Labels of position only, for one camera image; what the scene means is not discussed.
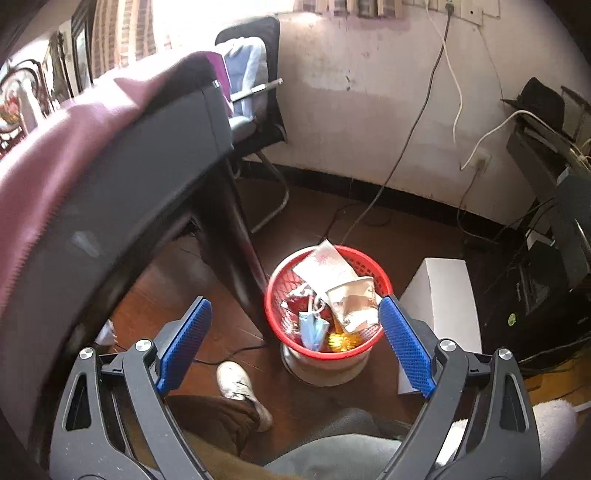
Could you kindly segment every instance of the white box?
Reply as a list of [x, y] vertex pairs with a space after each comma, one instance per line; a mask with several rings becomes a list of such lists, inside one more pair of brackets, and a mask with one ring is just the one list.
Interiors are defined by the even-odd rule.
[[[423, 260], [400, 305], [412, 318], [426, 322], [438, 338], [452, 339], [466, 352], [482, 353], [474, 294], [463, 260]], [[399, 365], [398, 394], [416, 391]]]

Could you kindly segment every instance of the metal screw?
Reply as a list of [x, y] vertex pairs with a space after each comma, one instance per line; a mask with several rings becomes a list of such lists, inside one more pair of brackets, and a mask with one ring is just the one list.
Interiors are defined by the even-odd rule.
[[446, 352], [453, 352], [456, 349], [456, 344], [451, 340], [442, 340], [439, 346]]
[[511, 360], [511, 358], [513, 357], [513, 354], [509, 350], [507, 350], [506, 348], [501, 348], [501, 350], [499, 350], [499, 356], [503, 360]]
[[91, 356], [92, 356], [92, 348], [90, 348], [90, 347], [83, 348], [79, 353], [79, 357], [82, 358], [82, 360], [86, 360], [87, 358], [90, 358]]
[[152, 342], [147, 339], [138, 340], [137, 342], [135, 342], [135, 349], [138, 352], [145, 352], [147, 350], [150, 350], [151, 347], [152, 347]]

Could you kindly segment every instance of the brown pants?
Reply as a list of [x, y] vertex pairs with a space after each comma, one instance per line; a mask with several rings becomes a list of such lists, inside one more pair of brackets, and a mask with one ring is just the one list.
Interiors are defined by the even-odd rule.
[[[166, 403], [187, 443], [215, 480], [301, 480], [268, 472], [238, 458], [259, 425], [258, 413], [248, 402], [223, 397], [172, 395]], [[136, 446], [136, 457], [157, 468], [146, 448], [146, 445]]]

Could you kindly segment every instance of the baseboard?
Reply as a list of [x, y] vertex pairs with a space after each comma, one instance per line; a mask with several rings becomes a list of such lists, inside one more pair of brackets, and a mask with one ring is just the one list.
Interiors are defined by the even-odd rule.
[[[318, 192], [332, 193], [340, 197], [369, 203], [379, 190], [379, 186], [367, 181], [356, 180], [332, 173], [324, 173], [303, 168], [275, 165], [285, 176], [287, 183], [292, 186], [305, 187]], [[256, 161], [244, 161], [242, 166], [244, 178], [275, 180], [265, 166]], [[409, 213], [421, 218], [440, 222], [445, 225], [457, 226], [457, 208], [419, 195], [402, 192], [387, 187], [377, 205]], [[466, 212], [462, 216], [462, 226], [470, 232], [488, 238], [495, 236], [503, 227], [488, 218]]]

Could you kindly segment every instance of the power plug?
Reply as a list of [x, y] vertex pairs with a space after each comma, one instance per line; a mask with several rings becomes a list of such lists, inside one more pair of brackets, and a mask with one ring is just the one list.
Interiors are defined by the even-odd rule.
[[446, 14], [447, 13], [447, 9], [446, 9], [446, 5], [447, 4], [451, 4], [453, 5], [453, 14], [457, 17], [460, 16], [460, 11], [462, 8], [462, 2], [461, 0], [438, 0], [438, 6], [437, 9], [443, 13]]
[[468, 165], [474, 165], [480, 173], [484, 173], [491, 162], [492, 155], [482, 147], [478, 147], [474, 157]]

